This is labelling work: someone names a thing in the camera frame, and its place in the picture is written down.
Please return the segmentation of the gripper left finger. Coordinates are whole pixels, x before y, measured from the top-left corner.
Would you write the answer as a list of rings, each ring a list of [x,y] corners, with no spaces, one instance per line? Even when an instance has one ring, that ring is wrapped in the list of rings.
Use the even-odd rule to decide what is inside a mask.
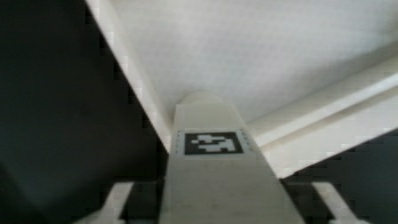
[[[114,184],[102,209],[74,224],[127,224],[127,221],[121,218],[121,213],[132,187],[132,182],[120,182]]]

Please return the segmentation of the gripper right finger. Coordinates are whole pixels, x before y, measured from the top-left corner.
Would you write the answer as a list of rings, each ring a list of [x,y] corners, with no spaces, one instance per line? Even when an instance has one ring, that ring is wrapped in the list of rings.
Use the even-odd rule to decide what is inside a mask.
[[[372,224],[367,220],[358,218],[333,183],[313,182],[312,185],[335,216],[329,224]]]

